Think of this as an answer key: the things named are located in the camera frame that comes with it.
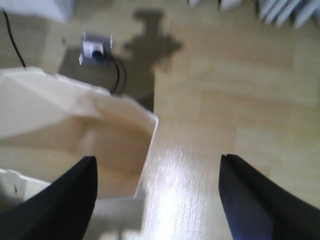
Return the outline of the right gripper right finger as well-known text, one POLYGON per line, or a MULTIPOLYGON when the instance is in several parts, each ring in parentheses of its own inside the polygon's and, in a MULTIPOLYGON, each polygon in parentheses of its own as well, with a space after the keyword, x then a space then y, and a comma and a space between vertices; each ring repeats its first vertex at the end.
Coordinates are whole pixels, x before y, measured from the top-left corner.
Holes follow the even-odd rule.
POLYGON ((318 240, 320 210, 235 154, 222 155, 218 190, 234 240, 318 240))

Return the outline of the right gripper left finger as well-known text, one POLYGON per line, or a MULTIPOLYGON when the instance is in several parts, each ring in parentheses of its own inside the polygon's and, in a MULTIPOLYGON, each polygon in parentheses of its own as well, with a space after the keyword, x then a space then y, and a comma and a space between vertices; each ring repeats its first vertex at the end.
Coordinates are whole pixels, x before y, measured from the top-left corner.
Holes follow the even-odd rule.
POLYGON ((0 215, 2 240, 81 240, 97 199, 97 160, 85 156, 44 190, 0 215))

